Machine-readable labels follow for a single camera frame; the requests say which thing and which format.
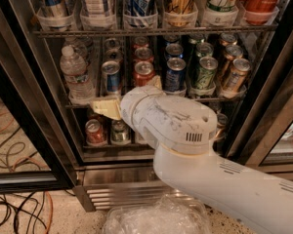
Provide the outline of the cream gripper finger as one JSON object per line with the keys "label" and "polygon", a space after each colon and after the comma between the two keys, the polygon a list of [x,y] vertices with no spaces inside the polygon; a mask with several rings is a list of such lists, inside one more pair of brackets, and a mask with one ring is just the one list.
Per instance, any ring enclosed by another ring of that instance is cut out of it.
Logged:
{"label": "cream gripper finger", "polygon": [[146,82],[148,85],[154,86],[157,89],[162,89],[161,77],[159,75],[155,75],[149,81]]}
{"label": "cream gripper finger", "polygon": [[120,120],[120,105],[117,99],[100,99],[90,103],[94,112],[112,120]]}

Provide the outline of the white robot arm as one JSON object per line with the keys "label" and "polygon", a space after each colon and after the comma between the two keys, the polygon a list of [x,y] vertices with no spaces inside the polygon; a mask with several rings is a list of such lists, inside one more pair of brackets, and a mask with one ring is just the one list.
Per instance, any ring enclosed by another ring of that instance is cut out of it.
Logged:
{"label": "white robot arm", "polygon": [[239,219],[258,234],[293,234],[293,182],[219,156],[217,115],[186,97],[145,85],[97,97],[92,109],[123,120],[154,149],[153,169],[167,185]]}

